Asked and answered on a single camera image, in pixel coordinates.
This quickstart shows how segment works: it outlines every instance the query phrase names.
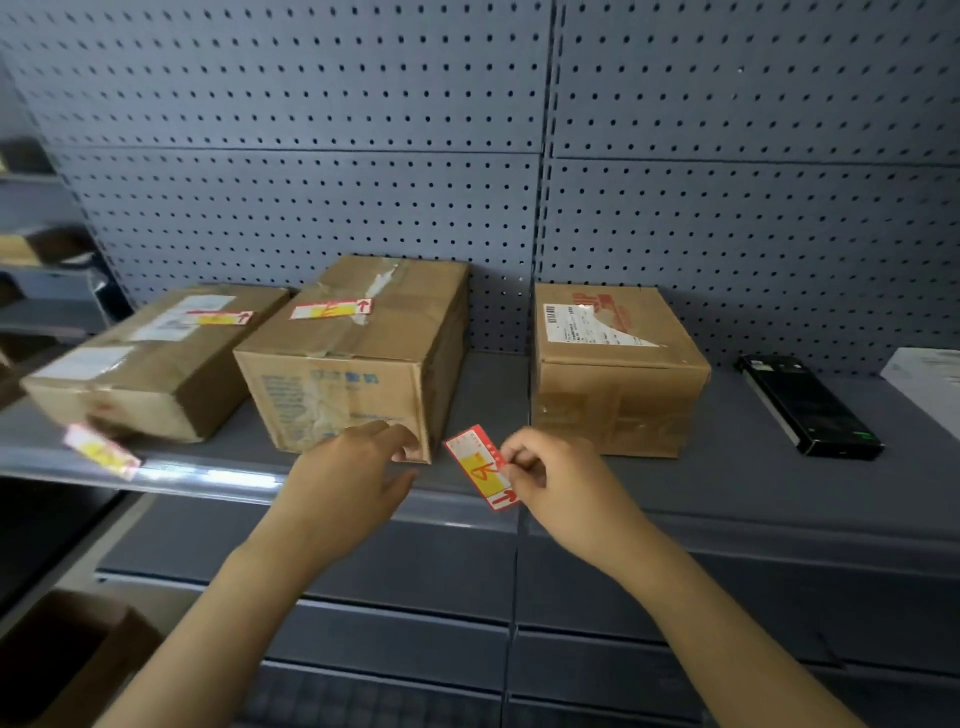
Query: gray pegboard wall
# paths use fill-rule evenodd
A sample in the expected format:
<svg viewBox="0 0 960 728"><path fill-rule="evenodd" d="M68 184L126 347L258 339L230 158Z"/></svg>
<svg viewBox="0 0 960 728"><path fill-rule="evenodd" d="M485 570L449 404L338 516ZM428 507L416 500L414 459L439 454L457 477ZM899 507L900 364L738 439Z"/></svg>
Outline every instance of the gray pegboard wall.
<svg viewBox="0 0 960 728"><path fill-rule="evenodd" d="M960 346L958 29L943 1L560 3L539 279L656 285L718 366Z"/></svg>
<svg viewBox="0 0 960 728"><path fill-rule="evenodd" d="M5 4L0 47L134 304L456 258L474 348L522 352L551 12L38 0Z"/></svg>
<svg viewBox="0 0 960 728"><path fill-rule="evenodd" d="M541 280L656 285L705 356L960 343L960 169L554 159Z"/></svg>
<svg viewBox="0 0 960 728"><path fill-rule="evenodd" d="M51 145L540 151L541 2L7 2Z"/></svg>
<svg viewBox="0 0 960 728"><path fill-rule="evenodd" d="M554 155L960 163L960 3L561 4Z"/></svg>
<svg viewBox="0 0 960 728"><path fill-rule="evenodd" d="M134 304L198 280L301 286L337 255L471 263L476 349L526 342L538 160L507 154L57 149Z"/></svg>

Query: hand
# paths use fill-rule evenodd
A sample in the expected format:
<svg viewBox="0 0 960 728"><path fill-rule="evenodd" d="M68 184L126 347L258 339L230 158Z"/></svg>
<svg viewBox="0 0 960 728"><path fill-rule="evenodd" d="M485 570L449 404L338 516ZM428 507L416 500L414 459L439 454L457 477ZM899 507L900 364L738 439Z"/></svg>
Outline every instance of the hand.
<svg viewBox="0 0 960 728"><path fill-rule="evenodd" d="M524 427L507 438L502 470L534 518L558 544L619 580L636 556L637 537L654 529L582 438Z"/></svg>
<svg viewBox="0 0 960 728"><path fill-rule="evenodd" d="M297 458L244 547L276 560L306 586L393 515L417 471L388 479L384 470L418 448L413 432L382 421L324 440Z"/></svg>

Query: red and white sticker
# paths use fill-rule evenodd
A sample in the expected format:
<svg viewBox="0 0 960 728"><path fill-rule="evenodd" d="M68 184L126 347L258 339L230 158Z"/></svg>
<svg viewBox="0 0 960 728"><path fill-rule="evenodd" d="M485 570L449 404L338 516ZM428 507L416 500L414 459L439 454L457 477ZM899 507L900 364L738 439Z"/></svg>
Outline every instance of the red and white sticker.
<svg viewBox="0 0 960 728"><path fill-rule="evenodd" d="M187 311L184 317L201 326L244 326L253 318L253 311Z"/></svg>
<svg viewBox="0 0 960 728"><path fill-rule="evenodd" d="M305 303L294 307L291 319L332 319L337 316L366 316L373 311L373 299L348 299Z"/></svg>
<svg viewBox="0 0 960 728"><path fill-rule="evenodd" d="M494 511L516 505L516 492L500 472L507 461L487 437L483 427L474 425L451 437L445 444Z"/></svg>
<svg viewBox="0 0 960 728"><path fill-rule="evenodd" d="M128 449L117 445L89 425L68 426L63 443L124 480L133 480L143 463Z"/></svg>

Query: red arrow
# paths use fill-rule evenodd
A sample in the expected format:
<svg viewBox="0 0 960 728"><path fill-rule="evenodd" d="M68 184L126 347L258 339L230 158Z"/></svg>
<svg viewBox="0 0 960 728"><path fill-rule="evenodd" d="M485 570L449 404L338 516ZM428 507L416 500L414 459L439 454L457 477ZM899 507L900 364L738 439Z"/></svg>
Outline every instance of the red arrow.
<svg viewBox="0 0 960 728"><path fill-rule="evenodd" d="M502 503L504 500L513 503L516 500L516 493L514 491L504 491L503 495L500 496L497 500L491 500L491 505L496 505L497 503Z"/></svg>

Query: white paper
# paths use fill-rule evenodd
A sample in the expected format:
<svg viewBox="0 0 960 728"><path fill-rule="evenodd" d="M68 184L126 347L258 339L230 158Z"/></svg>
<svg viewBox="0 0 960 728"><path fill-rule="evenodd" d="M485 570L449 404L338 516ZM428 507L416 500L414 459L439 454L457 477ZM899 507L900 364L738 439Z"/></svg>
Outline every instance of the white paper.
<svg viewBox="0 0 960 728"><path fill-rule="evenodd" d="M620 347L655 347L658 344L639 339L609 327L593 315L591 305L545 303L543 320L546 340L566 344L610 344Z"/></svg>
<svg viewBox="0 0 960 728"><path fill-rule="evenodd" d="M187 311L219 311L234 298L234 296L187 296L161 313L147 326L138 328L127 337L127 341L182 341L200 328L200 324L185 315Z"/></svg>
<svg viewBox="0 0 960 728"><path fill-rule="evenodd" d="M113 369L133 347L79 347L34 372L51 379L88 380Z"/></svg>

